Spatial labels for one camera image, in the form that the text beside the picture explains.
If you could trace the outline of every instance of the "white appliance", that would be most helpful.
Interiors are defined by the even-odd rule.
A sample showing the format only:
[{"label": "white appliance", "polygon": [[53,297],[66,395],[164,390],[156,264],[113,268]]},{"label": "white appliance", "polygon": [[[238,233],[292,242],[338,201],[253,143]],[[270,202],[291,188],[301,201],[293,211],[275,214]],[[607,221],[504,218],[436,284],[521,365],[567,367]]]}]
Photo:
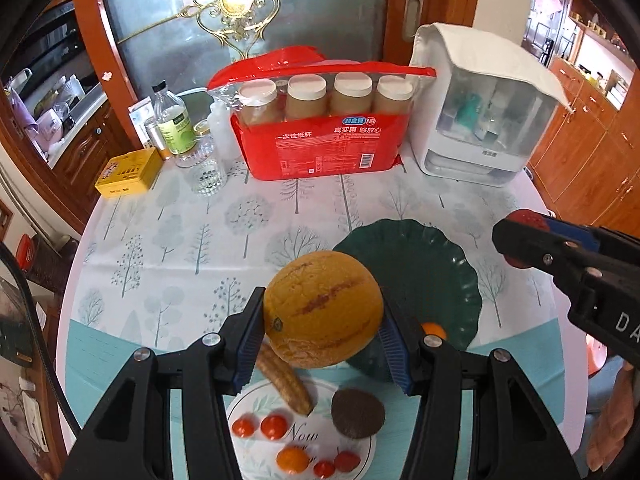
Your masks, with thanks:
[{"label": "white appliance", "polygon": [[408,129],[430,175],[504,186],[529,160],[558,103],[570,109],[554,74],[490,32],[423,25],[410,65],[437,72],[418,90]]}]

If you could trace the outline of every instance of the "white lid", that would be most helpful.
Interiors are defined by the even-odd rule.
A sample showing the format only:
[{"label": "white lid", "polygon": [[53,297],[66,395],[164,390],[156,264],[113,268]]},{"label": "white lid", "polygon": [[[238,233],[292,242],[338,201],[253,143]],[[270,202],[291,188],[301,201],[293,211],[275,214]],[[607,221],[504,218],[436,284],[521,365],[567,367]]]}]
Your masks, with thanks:
[{"label": "white lid", "polygon": [[238,90],[238,99],[244,106],[263,106],[278,95],[276,83],[271,79],[254,79],[243,83]]},{"label": "white lid", "polygon": [[406,101],[414,94],[414,87],[403,77],[383,75],[378,80],[378,92],[393,101]]},{"label": "white lid", "polygon": [[349,97],[367,96],[372,86],[371,78],[364,72],[340,72],[334,81],[334,88]]},{"label": "white lid", "polygon": [[519,44],[476,28],[432,23],[422,25],[415,33],[414,53],[409,66],[428,66],[430,41],[441,41],[451,63],[459,68],[523,81],[571,109],[558,78]]},{"label": "white lid", "polygon": [[318,74],[300,74],[289,79],[287,93],[301,101],[315,101],[326,94],[326,81]]}]

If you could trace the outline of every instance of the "table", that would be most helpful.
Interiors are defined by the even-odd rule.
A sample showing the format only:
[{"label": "table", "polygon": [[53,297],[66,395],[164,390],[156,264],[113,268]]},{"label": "table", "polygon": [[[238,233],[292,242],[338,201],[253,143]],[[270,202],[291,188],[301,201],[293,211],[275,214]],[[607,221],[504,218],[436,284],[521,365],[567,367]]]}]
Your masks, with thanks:
[{"label": "table", "polygon": [[[58,375],[80,423],[139,346],[184,348],[241,310],[254,286],[266,286],[295,256],[330,249],[381,218],[413,218],[460,245],[484,280],[470,349],[511,351],[574,452],[586,410],[584,334],[569,325],[568,301],[549,276],[508,266],[491,243],[492,226],[510,211],[546,212],[540,196],[523,173],[505,188],[491,188],[426,176],[408,146],[401,155],[404,164],[385,172],[282,182],[257,181],[239,161],[210,198],[191,192],[184,170],[167,163],[150,192],[100,199],[72,266],[58,337]],[[394,413],[378,434],[366,478],[397,478],[417,399],[347,364],[312,374],[337,384],[360,377]],[[256,372],[252,381],[260,378]],[[178,395],[173,402],[172,434],[180,434]],[[465,396],[456,478],[466,478],[470,407]],[[65,439],[70,446],[68,432]],[[177,472],[184,469],[179,442],[172,438]]]}]

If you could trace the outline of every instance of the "shelf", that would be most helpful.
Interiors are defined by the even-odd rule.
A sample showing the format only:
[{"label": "shelf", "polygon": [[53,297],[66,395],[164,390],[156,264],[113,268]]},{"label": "shelf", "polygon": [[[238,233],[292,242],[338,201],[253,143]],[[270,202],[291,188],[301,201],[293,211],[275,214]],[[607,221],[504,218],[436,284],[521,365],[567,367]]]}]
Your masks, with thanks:
[{"label": "shelf", "polygon": [[612,53],[620,62],[622,62],[629,70],[632,72],[636,70],[636,64],[631,57],[624,52],[622,52],[618,47],[616,47],[613,43],[611,43],[606,38],[599,36],[594,30],[591,30],[584,23],[576,22],[573,18],[569,17],[572,22],[574,22],[578,27],[580,27],[584,33],[589,36],[592,40],[595,40],[601,46],[603,46],[606,50]]}]

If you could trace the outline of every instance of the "melon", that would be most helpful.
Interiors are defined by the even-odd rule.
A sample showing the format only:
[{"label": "melon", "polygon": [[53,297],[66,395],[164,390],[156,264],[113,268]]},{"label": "melon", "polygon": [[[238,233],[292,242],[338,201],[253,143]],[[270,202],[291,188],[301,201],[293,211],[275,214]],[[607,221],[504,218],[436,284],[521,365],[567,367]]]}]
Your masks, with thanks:
[{"label": "melon", "polygon": [[282,268],[264,293],[264,331],[281,359],[322,368],[376,335],[384,311],[376,280],[348,254],[317,251]]}]

